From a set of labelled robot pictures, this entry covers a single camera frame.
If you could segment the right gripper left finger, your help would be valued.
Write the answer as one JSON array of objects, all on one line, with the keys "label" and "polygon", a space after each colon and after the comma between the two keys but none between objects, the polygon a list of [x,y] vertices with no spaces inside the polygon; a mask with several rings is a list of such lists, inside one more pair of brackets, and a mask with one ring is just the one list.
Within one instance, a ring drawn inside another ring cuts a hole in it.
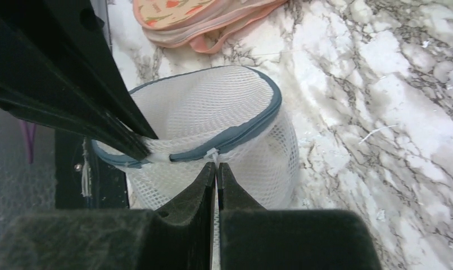
[{"label": "right gripper left finger", "polygon": [[57,210],[17,218],[0,269],[210,269],[215,166],[157,210]]}]

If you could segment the white mesh laundry bag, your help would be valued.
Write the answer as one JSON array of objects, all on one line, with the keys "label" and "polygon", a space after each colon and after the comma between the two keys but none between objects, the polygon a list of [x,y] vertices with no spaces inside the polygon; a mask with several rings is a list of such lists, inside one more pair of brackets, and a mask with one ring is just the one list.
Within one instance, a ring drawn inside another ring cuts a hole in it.
[{"label": "white mesh laundry bag", "polygon": [[263,207],[281,209],[298,182],[296,132],[277,84],[245,66],[218,66],[140,85],[130,96],[157,135],[138,161],[102,142],[94,152],[122,170],[141,207],[158,209],[207,162],[227,163]]}]

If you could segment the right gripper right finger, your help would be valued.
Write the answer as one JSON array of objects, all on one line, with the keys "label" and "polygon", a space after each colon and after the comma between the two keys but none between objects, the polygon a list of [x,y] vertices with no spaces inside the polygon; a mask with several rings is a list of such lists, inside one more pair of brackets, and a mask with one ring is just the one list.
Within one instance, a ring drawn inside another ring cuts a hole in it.
[{"label": "right gripper right finger", "polygon": [[381,269],[364,221],[341,209],[267,210],[217,170],[221,269]]}]

